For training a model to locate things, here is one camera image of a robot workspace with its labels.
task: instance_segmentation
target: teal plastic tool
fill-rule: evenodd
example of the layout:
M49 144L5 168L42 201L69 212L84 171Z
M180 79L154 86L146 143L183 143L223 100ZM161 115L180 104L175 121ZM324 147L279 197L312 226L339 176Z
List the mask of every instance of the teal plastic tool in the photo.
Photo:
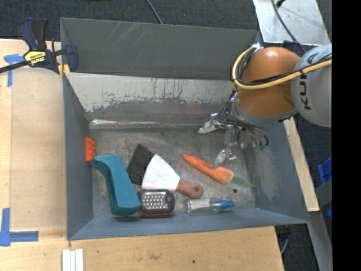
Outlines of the teal plastic tool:
M141 208L142 204L118 155L95 156L91 166L105 177L114 215L129 216Z

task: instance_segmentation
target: blue tape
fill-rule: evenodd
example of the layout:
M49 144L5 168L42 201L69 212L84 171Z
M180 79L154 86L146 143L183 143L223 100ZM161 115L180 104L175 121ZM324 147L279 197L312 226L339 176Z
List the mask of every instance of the blue tape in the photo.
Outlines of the blue tape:
M24 58L19 54L5 55L4 59L9 65L24 61ZM12 85L12 70L10 70L7 74L7 87L9 88L11 85Z
M10 209L2 210L0 246L8 247L15 242L36 242L38 241L39 231L10 232Z

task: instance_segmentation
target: orange carrot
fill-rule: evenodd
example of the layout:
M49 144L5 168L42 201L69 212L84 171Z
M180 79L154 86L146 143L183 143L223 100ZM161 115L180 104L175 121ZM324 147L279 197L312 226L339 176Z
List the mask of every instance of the orange carrot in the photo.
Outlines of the orange carrot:
M196 156L182 153L183 158L190 163L193 167L198 170L206 173L208 176L214 178L222 184L229 184L234 177L233 172L230 169L224 167L213 167L213 164L208 163L202 159L197 158Z

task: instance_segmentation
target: wooden table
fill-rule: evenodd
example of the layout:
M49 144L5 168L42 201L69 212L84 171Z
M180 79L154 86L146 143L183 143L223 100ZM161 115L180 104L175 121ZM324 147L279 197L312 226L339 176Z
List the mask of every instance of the wooden table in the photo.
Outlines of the wooden table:
M22 40L0 40L0 67L5 55L27 50ZM62 250L79 248L86 271L284 270L273 226L68 241L61 77L26 66L13 71L11 87L7 79L0 75L0 207L10 207L10 231L39 235L0 247L2 270L61 270ZM318 211L294 121L285 126L307 209Z

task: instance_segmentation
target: brush bristles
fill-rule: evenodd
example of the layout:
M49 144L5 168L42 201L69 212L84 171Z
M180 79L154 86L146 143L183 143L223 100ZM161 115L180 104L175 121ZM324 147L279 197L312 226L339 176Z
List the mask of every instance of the brush bristles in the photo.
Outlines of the brush bristles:
M143 182L144 174L153 158L154 153L143 145L138 145L134 151L133 157L127 168L130 181L136 185L141 185Z

